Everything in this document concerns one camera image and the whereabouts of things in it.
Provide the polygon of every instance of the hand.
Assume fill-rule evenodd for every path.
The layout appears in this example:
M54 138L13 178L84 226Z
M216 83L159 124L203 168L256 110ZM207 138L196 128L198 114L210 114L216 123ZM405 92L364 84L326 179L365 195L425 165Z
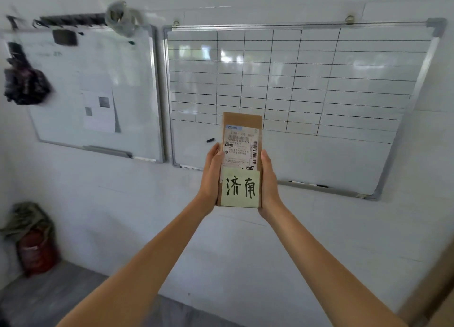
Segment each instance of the hand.
M271 159L266 150L262 150L260 157L262 159L262 208L258 209L260 215L267 219L270 213L276 208L283 206L281 197L277 190L277 178L273 171Z
M219 176L221 175L221 165L224 159L224 152L219 143L216 143L207 154L201 184L196 198L206 207L209 214L216 204L219 192Z

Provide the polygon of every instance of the forearm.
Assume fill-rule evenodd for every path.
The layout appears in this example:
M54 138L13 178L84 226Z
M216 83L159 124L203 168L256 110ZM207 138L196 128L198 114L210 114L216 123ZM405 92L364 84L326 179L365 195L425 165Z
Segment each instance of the forearm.
M405 326L283 204L267 220L335 327Z
M139 326L157 292L210 209L196 197L114 276L82 301L59 327Z

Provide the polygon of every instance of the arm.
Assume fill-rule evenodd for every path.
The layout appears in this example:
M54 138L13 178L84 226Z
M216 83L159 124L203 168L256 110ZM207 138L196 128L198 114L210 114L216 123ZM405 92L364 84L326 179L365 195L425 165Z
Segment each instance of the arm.
M223 152L207 155L194 200L115 275L79 303L57 327L139 326L167 275L218 197Z
M275 231L335 327L404 327L402 322L336 260L282 203L276 175L262 151L260 214Z

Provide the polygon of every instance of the person's right hand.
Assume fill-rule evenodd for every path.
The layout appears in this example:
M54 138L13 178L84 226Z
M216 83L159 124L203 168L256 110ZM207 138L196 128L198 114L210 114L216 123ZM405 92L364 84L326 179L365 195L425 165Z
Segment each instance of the person's right hand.
M271 159L266 150L261 152L263 175L262 175L262 208L258 212L264 219L268 219L270 213L284 204L277 191L277 178L273 171Z

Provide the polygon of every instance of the sticky note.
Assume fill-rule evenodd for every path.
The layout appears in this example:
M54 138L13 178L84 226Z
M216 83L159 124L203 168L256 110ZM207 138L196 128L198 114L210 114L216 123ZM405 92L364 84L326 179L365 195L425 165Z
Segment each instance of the sticky note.
M258 208L260 171L223 167L222 206Z

